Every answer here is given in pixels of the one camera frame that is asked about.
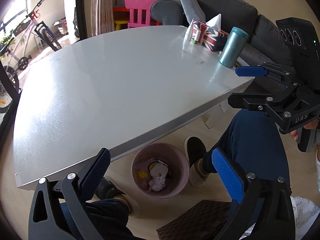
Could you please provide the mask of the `beige zip pouch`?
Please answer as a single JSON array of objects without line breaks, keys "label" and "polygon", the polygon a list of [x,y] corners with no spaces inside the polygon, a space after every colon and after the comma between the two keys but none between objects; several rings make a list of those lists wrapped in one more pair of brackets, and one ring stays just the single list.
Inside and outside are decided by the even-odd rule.
[{"label": "beige zip pouch", "polygon": [[167,173],[168,173],[168,167],[162,163],[158,163],[154,166],[154,168],[151,170],[150,172],[150,176],[153,178],[155,176],[161,176],[163,175],[164,177],[166,177]]}]

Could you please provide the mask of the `yellow oval zip case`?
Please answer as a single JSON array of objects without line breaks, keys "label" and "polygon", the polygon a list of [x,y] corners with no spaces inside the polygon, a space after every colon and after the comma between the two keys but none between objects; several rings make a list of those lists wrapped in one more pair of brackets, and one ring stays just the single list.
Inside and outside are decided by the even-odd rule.
[{"label": "yellow oval zip case", "polygon": [[148,171],[151,172],[151,170],[154,168],[154,166],[158,164],[157,161],[154,161],[153,163],[151,163],[149,166],[148,166]]}]

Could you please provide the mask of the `pink trash bin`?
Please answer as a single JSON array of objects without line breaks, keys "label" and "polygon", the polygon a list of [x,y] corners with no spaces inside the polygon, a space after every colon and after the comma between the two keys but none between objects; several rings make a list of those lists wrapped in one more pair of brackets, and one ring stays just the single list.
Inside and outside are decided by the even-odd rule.
[{"label": "pink trash bin", "polygon": [[180,193],[189,180],[189,163],[180,149],[165,143],[145,146],[132,162],[132,178],[143,193],[158,199]]}]

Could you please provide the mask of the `teal thermos bottle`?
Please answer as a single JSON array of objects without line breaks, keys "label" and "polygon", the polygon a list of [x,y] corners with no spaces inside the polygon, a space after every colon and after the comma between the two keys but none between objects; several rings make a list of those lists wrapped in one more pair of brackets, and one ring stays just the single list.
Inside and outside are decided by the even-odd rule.
[{"label": "teal thermos bottle", "polygon": [[248,33],[233,27],[219,57],[219,62],[227,68],[233,68],[248,39]]}]

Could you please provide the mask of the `beige slipper shoe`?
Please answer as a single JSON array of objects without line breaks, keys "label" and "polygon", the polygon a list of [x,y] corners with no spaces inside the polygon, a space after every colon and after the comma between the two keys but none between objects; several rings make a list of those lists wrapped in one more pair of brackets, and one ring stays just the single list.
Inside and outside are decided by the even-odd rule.
[{"label": "beige slipper shoe", "polygon": [[193,187],[201,187],[209,177],[202,170],[203,159],[196,161],[190,168],[189,181]]}]

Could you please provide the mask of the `person's legs in jeans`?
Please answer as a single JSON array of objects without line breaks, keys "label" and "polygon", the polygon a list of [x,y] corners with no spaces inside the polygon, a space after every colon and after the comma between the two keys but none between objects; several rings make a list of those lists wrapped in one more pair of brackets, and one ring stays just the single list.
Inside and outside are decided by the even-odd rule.
[{"label": "person's legs in jeans", "polygon": [[212,152],[220,148],[236,166],[253,172],[258,178],[284,178],[290,188],[287,156],[274,121],[261,112],[240,110],[218,142],[203,156],[202,171],[215,173]]}]

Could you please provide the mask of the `union jack tissue box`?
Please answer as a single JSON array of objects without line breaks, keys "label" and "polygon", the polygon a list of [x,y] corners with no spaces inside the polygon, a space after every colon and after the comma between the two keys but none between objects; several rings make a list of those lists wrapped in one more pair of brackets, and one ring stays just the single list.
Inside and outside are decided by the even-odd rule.
[{"label": "union jack tissue box", "polygon": [[208,22],[193,20],[193,34],[191,40],[194,41],[194,36],[197,30],[201,31],[199,45],[204,46],[210,51],[223,51],[226,44],[228,33],[221,29],[222,15],[218,14]]}]

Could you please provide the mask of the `dark woven mat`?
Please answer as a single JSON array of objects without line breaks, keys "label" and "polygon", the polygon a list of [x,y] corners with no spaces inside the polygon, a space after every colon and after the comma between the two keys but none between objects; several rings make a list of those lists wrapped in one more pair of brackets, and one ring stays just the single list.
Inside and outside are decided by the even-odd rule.
[{"label": "dark woven mat", "polygon": [[157,229],[161,240],[214,239],[227,222],[230,202],[202,200],[180,217]]}]

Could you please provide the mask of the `black shoe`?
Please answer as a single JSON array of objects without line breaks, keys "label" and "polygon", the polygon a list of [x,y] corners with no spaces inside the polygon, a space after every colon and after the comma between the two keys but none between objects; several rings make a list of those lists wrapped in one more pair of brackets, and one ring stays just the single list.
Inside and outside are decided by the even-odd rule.
[{"label": "black shoe", "polygon": [[187,137],[184,141],[184,152],[189,167],[192,167],[197,161],[206,154],[206,146],[198,137]]}]

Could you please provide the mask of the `yellow toy brick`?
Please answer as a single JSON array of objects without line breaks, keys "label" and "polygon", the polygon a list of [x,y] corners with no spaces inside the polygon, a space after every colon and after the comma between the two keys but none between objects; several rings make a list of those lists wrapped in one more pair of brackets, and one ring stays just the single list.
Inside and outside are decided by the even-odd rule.
[{"label": "yellow toy brick", "polygon": [[144,171],[144,170],[140,170],[140,171],[137,172],[137,176],[140,179],[144,179],[144,178],[148,177],[148,173],[146,171]]}]

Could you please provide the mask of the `small white green bottle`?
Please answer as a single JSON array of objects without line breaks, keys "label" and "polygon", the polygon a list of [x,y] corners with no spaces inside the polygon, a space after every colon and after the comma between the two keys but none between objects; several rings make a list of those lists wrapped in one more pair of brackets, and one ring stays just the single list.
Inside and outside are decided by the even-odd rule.
[{"label": "small white green bottle", "polygon": [[193,41],[194,44],[198,44],[200,35],[201,35],[201,31],[197,30],[194,36],[194,41]]}]

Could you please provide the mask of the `dark grey sofa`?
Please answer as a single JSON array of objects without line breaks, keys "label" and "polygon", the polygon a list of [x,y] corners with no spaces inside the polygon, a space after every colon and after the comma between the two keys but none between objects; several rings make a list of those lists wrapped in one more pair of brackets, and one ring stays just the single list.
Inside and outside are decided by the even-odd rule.
[{"label": "dark grey sofa", "polygon": [[[279,29],[268,18],[259,15],[257,9],[244,0],[197,0],[200,8],[210,20],[217,14],[222,15],[221,29],[230,32],[239,27],[249,37],[240,57],[250,66],[263,62],[273,62],[290,66],[292,56]],[[183,25],[188,27],[180,0],[158,0],[151,6],[151,16],[163,25]],[[269,77],[257,77],[256,85],[248,90],[259,93],[266,91],[274,94],[285,86]]]}]

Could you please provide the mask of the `white tube bottle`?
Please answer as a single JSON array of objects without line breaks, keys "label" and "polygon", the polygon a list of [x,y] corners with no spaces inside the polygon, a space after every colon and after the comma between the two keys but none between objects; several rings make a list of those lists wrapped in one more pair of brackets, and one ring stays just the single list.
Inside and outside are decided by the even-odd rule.
[{"label": "white tube bottle", "polygon": [[189,27],[185,31],[184,40],[191,41],[192,34],[193,34],[193,20],[191,20]]}]

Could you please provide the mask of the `crumpled white tissue back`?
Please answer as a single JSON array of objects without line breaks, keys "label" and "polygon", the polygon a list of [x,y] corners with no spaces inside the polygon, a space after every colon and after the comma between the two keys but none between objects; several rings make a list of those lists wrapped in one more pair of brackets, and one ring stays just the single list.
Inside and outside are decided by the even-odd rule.
[{"label": "crumpled white tissue back", "polygon": [[163,175],[161,176],[155,176],[149,181],[149,190],[151,191],[161,191],[165,187],[165,177]]}]

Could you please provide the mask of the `light grey cushion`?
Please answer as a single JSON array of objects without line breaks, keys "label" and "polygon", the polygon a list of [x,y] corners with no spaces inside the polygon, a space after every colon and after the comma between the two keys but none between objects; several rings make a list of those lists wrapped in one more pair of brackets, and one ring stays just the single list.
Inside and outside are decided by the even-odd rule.
[{"label": "light grey cushion", "polygon": [[201,9],[197,0],[180,0],[184,14],[189,24],[193,20],[200,20],[204,22],[206,20],[205,13]]}]

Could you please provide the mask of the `white printed shoe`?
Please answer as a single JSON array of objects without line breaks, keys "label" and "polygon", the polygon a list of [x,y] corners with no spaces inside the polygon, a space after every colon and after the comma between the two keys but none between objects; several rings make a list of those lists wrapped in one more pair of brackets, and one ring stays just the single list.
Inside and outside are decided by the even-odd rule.
[{"label": "white printed shoe", "polygon": [[309,199],[290,197],[295,217],[296,239],[302,239],[319,215],[319,207]]}]

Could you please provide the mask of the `pink kids chair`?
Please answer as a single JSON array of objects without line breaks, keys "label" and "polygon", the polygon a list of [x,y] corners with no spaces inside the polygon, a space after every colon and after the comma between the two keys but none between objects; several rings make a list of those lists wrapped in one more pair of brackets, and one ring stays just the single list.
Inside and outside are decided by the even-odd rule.
[{"label": "pink kids chair", "polygon": [[151,16],[151,6],[157,0],[124,0],[126,9],[129,10],[130,19],[128,28],[148,27],[161,25]]}]

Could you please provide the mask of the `yellow kids stool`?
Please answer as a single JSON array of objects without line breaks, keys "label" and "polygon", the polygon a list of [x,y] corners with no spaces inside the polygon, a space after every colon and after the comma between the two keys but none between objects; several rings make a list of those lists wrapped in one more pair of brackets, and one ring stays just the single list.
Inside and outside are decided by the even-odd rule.
[{"label": "yellow kids stool", "polygon": [[115,31],[127,29],[129,20],[114,20]]}]

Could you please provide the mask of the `red kids table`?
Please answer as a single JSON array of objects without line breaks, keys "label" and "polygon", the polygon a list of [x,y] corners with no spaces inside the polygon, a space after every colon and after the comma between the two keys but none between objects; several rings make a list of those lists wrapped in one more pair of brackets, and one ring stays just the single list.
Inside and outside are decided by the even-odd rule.
[{"label": "red kids table", "polygon": [[129,21],[130,10],[125,7],[113,7],[113,18],[115,21]]}]

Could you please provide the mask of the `patterned curtain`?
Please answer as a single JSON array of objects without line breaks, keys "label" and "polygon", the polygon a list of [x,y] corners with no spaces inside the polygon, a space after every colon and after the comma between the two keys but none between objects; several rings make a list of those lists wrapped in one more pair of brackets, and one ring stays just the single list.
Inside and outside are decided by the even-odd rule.
[{"label": "patterned curtain", "polygon": [[91,0],[92,36],[114,31],[112,0]]}]

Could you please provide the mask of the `white bicycle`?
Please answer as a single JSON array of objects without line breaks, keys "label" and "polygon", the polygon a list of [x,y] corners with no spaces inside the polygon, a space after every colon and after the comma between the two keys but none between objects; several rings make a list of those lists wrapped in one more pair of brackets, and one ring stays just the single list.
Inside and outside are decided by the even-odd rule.
[{"label": "white bicycle", "polygon": [[1,78],[1,113],[5,113],[11,105],[14,94],[20,92],[18,73],[23,72],[32,60],[27,54],[31,36],[38,37],[40,43],[47,45],[53,51],[62,48],[57,36],[40,20],[39,7],[45,0],[39,0],[25,18],[1,42],[1,56],[8,56],[7,64],[3,66],[7,78]]}]

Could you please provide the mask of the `black door frame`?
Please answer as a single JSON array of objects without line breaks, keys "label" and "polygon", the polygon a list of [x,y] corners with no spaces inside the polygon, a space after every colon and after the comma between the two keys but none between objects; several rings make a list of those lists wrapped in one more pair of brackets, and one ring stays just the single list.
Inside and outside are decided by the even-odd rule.
[{"label": "black door frame", "polygon": [[[5,11],[9,8],[9,2],[11,0],[1,0],[1,14],[3,15]],[[76,3],[76,15],[78,23],[80,24],[80,38],[83,40],[87,38],[86,29],[86,18],[85,18],[85,5],[84,0],[75,0]],[[9,109],[5,112],[4,118],[1,121],[1,147],[8,137],[9,131],[15,121],[15,116],[17,112],[17,106],[21,97],[21,94],[17,92],[13,85],[11,84],[3,66],[1,66],[1,83],[11,96],[13,102],[10,104]]]}]

